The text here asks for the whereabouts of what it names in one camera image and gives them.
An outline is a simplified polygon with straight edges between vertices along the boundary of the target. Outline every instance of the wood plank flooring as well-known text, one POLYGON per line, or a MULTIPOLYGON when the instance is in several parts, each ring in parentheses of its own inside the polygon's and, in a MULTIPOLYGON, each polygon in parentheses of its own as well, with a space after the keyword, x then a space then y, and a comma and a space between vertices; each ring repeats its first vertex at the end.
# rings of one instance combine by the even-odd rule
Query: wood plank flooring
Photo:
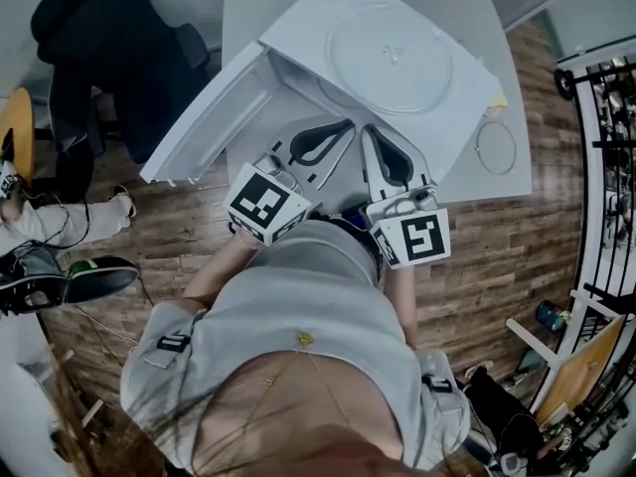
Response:
MULTIPOLYGON (((542 340, 534 322, 543 299, 566 306, 573 284, 583 201, 580 137, 573 106, 553 83, 554 61, 543 31, 527 23, 509 37, 522 87, 533 159, 533 195, 520 199, 454 204, 450 209, 452 256, 417 268, 419 345, 442 348, 456 372, 481 360, 495 361, 501 380, 516 369, 526 347, 509 332, 515 317, 542 340)), ((50 167, 40 144, 41 169, 50 167)), ((125 257, 141 270, 154 302, 177 297, 192 274, 230 234, 222 201, 227 191, 225 157, 197 185, 145 184, 121 147, 108 143, 98 159, 89 200, 101 201, 115 183, 133 194, 139 216, 110 241, 85 245, 65 260, 101 253, 125 257)), ((137 339, 151 304, 137 282, 108 299, 83 305, 95 319, 137 339)), ((72 306, 43 313, 53 341, 73 348, 69 370, 84 387, 118 402, 120 367, 133 346, 72 306), (99 336, 110 355, 103 347, 99 336)), ((529 401, 542 373, 514 390, 529 401)))

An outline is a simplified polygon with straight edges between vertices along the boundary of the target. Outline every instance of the hair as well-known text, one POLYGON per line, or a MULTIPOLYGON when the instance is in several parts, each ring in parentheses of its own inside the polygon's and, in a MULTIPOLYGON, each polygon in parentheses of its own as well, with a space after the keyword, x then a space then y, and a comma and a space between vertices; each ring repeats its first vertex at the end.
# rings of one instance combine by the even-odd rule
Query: hair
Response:
MULTIPOLYGON (((165 391, 170 384, 156 388, 152 394, 146 394, 134 404, 131 411, 152 410, 161 405, 163 395, 156 391, 165 391)), ((160 477, 164 475, 165 458, 157 449, 156 444, 161 444, 167 436, 179 435, 184 429, 198 429, 198 425, 192 423, 189 415, 195 408, 208 404, 211 393, 195 397, 182 402, 177 408, 167 414, 161 414, 153 418, 152 422, 144 425, 143 430, 123 412, 117 415, 113 429, 102 443, 96 443, 88 439, 81 425, 75 403, 71 381, 64 370, 57 366, 56 390, 53 397, 54 405, 60 417, 60 428, 55 432, 56 451, 74 466, 79 477, 160 477)), ((353 431, 348 431, 349 441, 353 431)), ((223 468, 197 473, 195 477, 216 477, 220 475, 232 475, 233 477, 252 476, 285 476, 306 473, 307 465, 328 465, 329 473, 337 475, 334 469, 342 466, 342 475, 351 475, 352 469, 359 476, 446 476, 459 477, 471 474, 473 477, 488 475, 481 464, 466 453, 445 457, 444 461, 437 465, 431 472, 407 468, 403 463, 386 457, 380 449, 369 443, 370 450, 375 454, 359 459, 338 459, 329 454, 328 447, 338 446, 341 442, 326 442, 312 445, 310 449, 299 450, 299 440, 289 440, 283 443, 271 454, 259 457, 256 460, 231 463, 223 468)), ((214 462, 220 458, 229 447, 222 440, 218 446, 206 448, 208 465, 215 466, 214 462)))

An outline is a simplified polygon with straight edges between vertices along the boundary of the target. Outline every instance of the black office chair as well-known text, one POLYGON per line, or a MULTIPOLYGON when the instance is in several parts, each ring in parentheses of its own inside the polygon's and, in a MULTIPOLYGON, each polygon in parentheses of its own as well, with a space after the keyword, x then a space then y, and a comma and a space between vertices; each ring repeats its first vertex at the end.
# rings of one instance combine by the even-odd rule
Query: black office chair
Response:
POLYGON ((199 33, 167 26, 150 0, 42 0, 31 30, 38 57, 55 66, 49 108, 68 202, 85 194, 103 151, 93 87, 112 93, 121 139, 141 164, 210 81, 199 33))

